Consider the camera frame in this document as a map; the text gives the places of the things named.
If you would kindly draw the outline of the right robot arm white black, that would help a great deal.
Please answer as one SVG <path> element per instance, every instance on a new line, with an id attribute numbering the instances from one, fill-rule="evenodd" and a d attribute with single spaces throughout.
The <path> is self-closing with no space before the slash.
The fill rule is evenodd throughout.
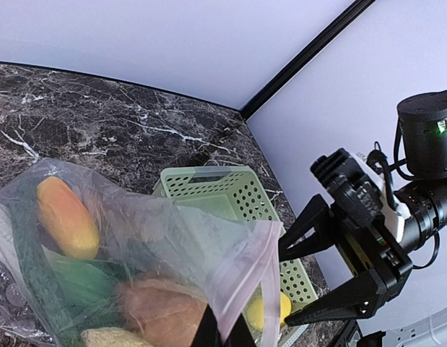
<path id="1" fill-rule="evenodd" d="M 312 164 L 333 202 L 310 199 L 280 238 L 279 260 L 336 247 L 352 277 L 287 316 L 288 326 L 374 316 L 402 292 L 415 269 L 410 253 L 447 227 L 447 90 L 408 97 L 397 113 L 394 154 L 404 158 L 338 149 Z"/>

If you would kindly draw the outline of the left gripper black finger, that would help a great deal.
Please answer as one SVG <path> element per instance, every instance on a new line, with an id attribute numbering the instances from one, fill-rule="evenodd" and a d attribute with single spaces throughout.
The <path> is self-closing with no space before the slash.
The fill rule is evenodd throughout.
<path id="1" fill-rule="evenodd" d="M 192 347 L 255 347 L 252 334 L 243 317 L 237 319 L 229 337 L 222 340 L 212 309 L 207 305 L 194 336 Z"/>

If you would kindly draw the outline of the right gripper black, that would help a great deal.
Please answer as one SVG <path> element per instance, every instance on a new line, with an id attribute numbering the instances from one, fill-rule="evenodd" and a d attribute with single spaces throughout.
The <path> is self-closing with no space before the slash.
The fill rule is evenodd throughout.
<path id="1" fill-rule="evenodd" d="M 285 318 L 290 327 L 325 321 L 367 319 L 384 302 L 395 299 L 412 272 L 412 261 L 383 224 L 379 215 L 361 227 L 337 203 L 331 206 L 314 195 L 295 222 L 279 239 L 279 260 L 294 260 L 334 245 L 353 277 L 327 295 Z"/>

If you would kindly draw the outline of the beige wrinkled round food toy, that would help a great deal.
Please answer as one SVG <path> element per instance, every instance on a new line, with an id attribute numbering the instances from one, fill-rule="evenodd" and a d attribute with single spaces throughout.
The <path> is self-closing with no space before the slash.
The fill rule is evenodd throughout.
<path id="1" fill-rule="evenodd" d="M 152 347 L 146 340 L 118 327 L 88 329 L 81 336 L 88 347 Z"/>

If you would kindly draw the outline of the yellow lemon toy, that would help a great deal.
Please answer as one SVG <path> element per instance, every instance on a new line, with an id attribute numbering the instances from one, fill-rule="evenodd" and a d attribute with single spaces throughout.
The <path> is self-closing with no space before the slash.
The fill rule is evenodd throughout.
<path id="1" fill-rule="evenodd" d="M 271 296 L 266 301 L 261 293 L 257 293 L 250 299 L 246 306 L 245 318 L 251 328 L 262 331 L 267 317 L 273 320 L 274 316 L 277 315 L 279 325 L 282 327 L 285 324 L 285 318 L 291 311 L 291 301 L 282 291 L 279 293 L 279 299 L 277 301 Z"/>

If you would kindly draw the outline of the brown potato toy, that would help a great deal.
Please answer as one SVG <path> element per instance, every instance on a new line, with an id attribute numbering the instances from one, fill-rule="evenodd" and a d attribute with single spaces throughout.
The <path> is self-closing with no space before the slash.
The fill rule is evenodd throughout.
<path id="1" fill-rule="evenodd" d="M 199 291 L 164 278 L 122 283 L 116 302 L 129 329 L 154 346 L 190 346 L 207 307 Z"/>

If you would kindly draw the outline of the bok choy toy green white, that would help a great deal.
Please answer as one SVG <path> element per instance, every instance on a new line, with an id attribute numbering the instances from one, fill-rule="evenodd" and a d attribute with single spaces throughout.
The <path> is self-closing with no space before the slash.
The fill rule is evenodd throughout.
<path id="1" fill-rule="evenodd" d="M 58 346 L 82 346 L 82 332 L 123 327 L 114 289 L 118 277 L 104 262 L 45 252 L 34 208 L 10 208 L 14 248 L 31 306 Z"/>

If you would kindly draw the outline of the clear dotted zip top bag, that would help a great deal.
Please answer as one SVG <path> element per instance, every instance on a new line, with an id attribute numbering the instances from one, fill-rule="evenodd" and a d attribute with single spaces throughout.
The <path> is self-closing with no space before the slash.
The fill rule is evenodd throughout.
<path id="1" fill-rule="evenodd" d="M 43 159 L 0 189 L 0 263 L 54 341 L 31 306 L 14 248 L 10 212 L 18 204 L 34 208 L 44 251 L 69 257 L 39 220 L 37 186 L 50 176 L 63 180 L 78 196 L 100 232 L 95 258 L 70 258 L 109 265 L 118 277 L 116 305 L 116 288 L 122 283 L 173 280 L 205 297 L 226 341 L 239 316 L 246 321 L 246 306 L 255 294 L 261 293 L 266 301 L 270 296 L 279 299 L 279 221 L 220 218 L 175 199 L 127 191 L 90 168 Z M 247 325 L 256 346 L 277 344 L 277 315 L 273 320 L 267 317 L 262 331 Z"/>

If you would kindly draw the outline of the orange yellow pepper toy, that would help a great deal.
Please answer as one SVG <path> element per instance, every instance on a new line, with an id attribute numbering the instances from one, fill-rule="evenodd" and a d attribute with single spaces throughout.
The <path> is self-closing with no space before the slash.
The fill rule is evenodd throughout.
<path id="1" fill-rule="evenodd" d="M 87 208 L 60 178 L 50 176 L 37 186 L 39 220 L 69 257 L 93 259 L 100 232 Z"/>

